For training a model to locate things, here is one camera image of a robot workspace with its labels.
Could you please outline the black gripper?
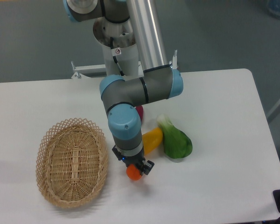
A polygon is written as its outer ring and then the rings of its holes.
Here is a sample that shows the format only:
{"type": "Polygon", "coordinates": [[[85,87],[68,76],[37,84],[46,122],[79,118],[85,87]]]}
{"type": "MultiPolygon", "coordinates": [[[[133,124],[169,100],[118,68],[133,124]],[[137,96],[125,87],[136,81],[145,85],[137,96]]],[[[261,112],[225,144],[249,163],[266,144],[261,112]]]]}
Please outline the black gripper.
{"type": "Polygon", "coordinates": [[[114,146],[112,148],[113,153],[117,157],[119,161],[123,161],[128,167],[133,164],[140,171],[140,175],[148,175],[152,168],[154,167],[154,163],[152,161],[146,161],[144,157],[144,148],[140,150],[136,155],[126,156],[123,155],[117,148],[114,146]]]}

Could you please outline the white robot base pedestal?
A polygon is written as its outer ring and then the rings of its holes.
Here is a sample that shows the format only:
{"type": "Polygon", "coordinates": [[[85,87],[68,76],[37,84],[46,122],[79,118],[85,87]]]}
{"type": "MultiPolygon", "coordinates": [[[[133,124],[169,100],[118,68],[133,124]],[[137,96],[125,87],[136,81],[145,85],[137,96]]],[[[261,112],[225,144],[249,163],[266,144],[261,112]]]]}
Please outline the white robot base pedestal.
{"type": "Polygon", "coordinates": [[[107,75],[143,76],[131,21],[112,23],[105,17],[95,20],[93,33],[103,51],[107,75]]]}

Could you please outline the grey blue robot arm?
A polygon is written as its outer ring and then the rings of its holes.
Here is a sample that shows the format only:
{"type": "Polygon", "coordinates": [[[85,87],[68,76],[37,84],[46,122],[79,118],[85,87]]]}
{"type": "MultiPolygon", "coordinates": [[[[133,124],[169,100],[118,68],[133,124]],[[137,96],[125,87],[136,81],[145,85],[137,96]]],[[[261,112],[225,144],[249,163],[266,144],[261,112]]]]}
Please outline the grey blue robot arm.
{"type": "Polygon", "coordinates": [[[180,72],[166,58],[157,9],[153,0],[66,0],[68,17],[95,20],[93,33],[111,53],[115,73],[99,86],[113,152],[127,166],[148,175],[154,163],[144,157],[137,106],[178,96],[180,72]]]}

